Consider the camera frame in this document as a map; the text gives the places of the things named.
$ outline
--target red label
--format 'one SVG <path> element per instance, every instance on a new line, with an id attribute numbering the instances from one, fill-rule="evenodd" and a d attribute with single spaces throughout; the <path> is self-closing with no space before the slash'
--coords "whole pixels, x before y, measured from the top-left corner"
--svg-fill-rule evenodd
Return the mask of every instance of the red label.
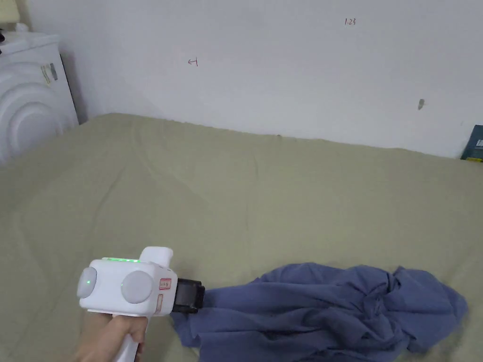
<path id="1" fill-rule="evenodd" d="M 160 294 L 157 296 L 156 313 L 159 313 L 161 311 L 162 306 L 163 306 L 163 295 Z"/>
<path id="2" fill-rule="evenodd" d="M 167 291 L 168 289 L 171 289 L 171 279 L 161 279 L 159 281 L 159 290 Z"/>

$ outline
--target blue cloth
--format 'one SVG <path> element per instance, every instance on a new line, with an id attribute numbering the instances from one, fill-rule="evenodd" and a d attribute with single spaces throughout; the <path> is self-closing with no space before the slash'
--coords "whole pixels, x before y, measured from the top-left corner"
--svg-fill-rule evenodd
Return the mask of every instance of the blue cloth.
<path id="1" fill-rule="evenodd" d="M 198 314 L 172 313 L 202 362 L 393 361 L 448 336 L 468 306 L 430 273 L 287 265 L 209 290 Z"/>

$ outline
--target sticker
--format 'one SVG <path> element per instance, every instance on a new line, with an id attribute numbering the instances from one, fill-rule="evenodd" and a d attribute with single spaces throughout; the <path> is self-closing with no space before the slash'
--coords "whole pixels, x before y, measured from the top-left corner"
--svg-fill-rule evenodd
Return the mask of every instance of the sticker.
<path id="1" fill-rule="evenodd" d="M 161 279 L 159 281 L 159 290 L 167 291 L 168 289 L 171 289 L 171 279 Z"/>
<path id="2" fill-rule="evenodd" d="M 43 77 L 45 78 L 45 82 L 47 83 L 47 85 L 50 85 L 52 81 L 50 80 L 49 75 L 47 74 L 47 69 L 50 71 L 50 64 L 42 65 L 40 66 L 40 69 L 42 70 L 42 74 L 43 74 Z"/>
<path id="3" fill-rule="evenodd" d="M 163 295 L 160 294 L 157 296 L 156 313 L 159 313 L 161 311 L 162 306 L 163 306 Z"/>

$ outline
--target white washing machine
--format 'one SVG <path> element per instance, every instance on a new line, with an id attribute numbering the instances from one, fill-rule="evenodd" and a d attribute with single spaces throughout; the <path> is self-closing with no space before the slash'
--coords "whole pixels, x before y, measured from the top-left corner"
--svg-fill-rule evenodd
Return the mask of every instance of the white washing machine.
<path id="1" fill-rule="evenodd" d="M 0 43 L 0 164 L 79 125 L 59 37 L 4 33 Z"/>

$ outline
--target green led light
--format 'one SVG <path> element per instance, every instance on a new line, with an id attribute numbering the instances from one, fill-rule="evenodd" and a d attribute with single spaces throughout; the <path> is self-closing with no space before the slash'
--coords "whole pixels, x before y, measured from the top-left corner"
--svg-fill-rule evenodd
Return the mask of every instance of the green led light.
<path id="1" fill-rule="evenodd" d="M 109 260 L 111 262 L 131 262 L 131 263 L 139 263 L 140 260 L 135 259 L 122 259 L 122 258 L 102 258 L 103 260 Z"/>

